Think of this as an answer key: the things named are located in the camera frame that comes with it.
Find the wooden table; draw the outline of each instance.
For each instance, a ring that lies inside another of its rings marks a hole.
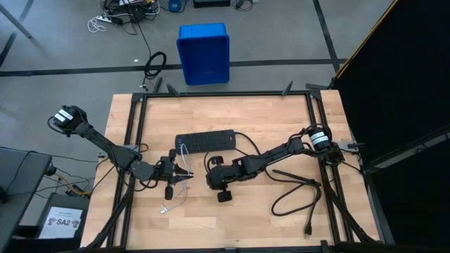
[[[333,140],[351,140],[338,91],[322,91],[322,98]],[[313,103],[320,122],[316,103]],[[114,95],[112,99],[105,135],[116,144],[123,144],[130,104],[131,94]],[[139,108],[140,105],[134,119],[132,140],[136,135]],[[264,151],[286,142],[291,134],[309,125],[304,96],[151,98],[147,102],[142,136],[142,143],[148,144],[150,150],[143,154],[143,160],[155,164],[160,156],[167,155],[169,149],[174,148],[177,134],[234,129],[247,134]],[[255,153],[242,136],[237,136],[236,140],[237,148]],[[218,154],[224,156],[225,164],[242,156],[236,151],[215,153]],[[312,236],[306,239],[303,230],[309,209],[282,217],[274,216],[270,211],[274,200],[296,185],[275,182],[260,174],[253,180],[230,184],[233,200],[218,203],[217,191],[210,190],[206,184],[203,155],[194,154],[187,158],[195,177],[188,181],[188,199],[182,206],[166,214],[160,213],[160,205],[171,207],[181,201],[181,197],[164,200],[164,183],[155,189],[135,193],[127,249],[310,246],[320,245],[320,240],[333,243],[325,196],[322,196],[314,212]],[[345,153],[345,159],[355,167],[359,166],[356,156]],[[176,161],[184,167],[180,157]],[[107,162],[99,167],[96,182],[110,167]],[[270,166],[269,171],[272,169],[321,181],[317,159],[306,155],[290,157]],[[361,174],[345,164],[339,166],[339,172],[350,213],[370,236],[378,239]],[[112,172],[95,190],[89,205],[82,246],[95,238],[110,216],[116,180],[117,174]],[[181,184],[177,185],[174,192],[180,188]],[[314,188],[302,187],[279,202],[276,211],[285,212],[309,204],[314,193]],[[336,212],[340,235],[345,239],[337,209]],[[121,223],[120,219],[116,244],[120,238]]]

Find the extension cord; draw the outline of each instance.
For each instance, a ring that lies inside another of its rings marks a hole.
[[[103,21],[103,22],[109,22],[109,23],[112,23],[112,22],[111,22],[111,19],[110,19],[109,17],[103,17],[102,15],[96,16],[95,19],[100,20],[100,21]]]

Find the power adapter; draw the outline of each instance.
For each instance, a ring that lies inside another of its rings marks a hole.
[[[111,22],[116,24],[116,25],[121,25],[124,21],[120,18],[116,18],[116,17],[111,17]]]
[[[138,8],[136,6],[132,6],[131,8],[133,8],[132,10],[130,10],[133,15],[129,16],[129,20],[132,23],[136,24],[146,17],[146,14],[143,12],[142,8]]]
[[[236,8],[240,8],[240,7],[242,7],[243,4],[244,4],[244,0],[238,0],[238,1],[236,2],[235,7],[236,7]]]

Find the blue crate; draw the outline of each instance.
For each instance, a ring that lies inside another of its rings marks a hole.
[[[230,38],[224,23],[182,25],[176,45],[187,85],[230,80]]]

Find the gray floor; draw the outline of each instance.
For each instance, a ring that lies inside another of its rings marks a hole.
[[[338,58],[353,53],[391,1],[319,0]],[[27,0],[0,3],[18,17]],[[206,22],[226,24],[231,61],[330,58],[312,0],[260,0],[247,13],[232,7],[194,9],[191,4],[184,13],[161,11],[155,21],[141,23],[150,47],[164,51],[168,64],[180,63],[176,49],[179,26]],[[87,20],[99,14],[99,0],[34,1],[23,22],[34,39],[18,34],[0,72],[144,65],[148,52],[141,35],[128,35],[122,27],[109,24],[104,24],[106,32],[87,30]],[[14,26],[0,15],[0,50],[12,32]],[[281,90],[290,80],[294,89],[304,89],[307,82],[328,84],[333,76],[331,64],[232,67],[228,84],[194,87],[185,85],[181,70],[162,73],[165,83],[180,91]],[[104,132],[112,95],[141,92],[142,78],[142,72],[0,77],[0,145],[94,160],[98,148],[76,136],[53,133],[46,120],[61,105],[79,105]],[[95,164],[61,159],[54,164],[71,174],[94,175]],[[54,185],[44,179],[40,187]],[[35,197],[22,224],[35,224],[45,202]]]

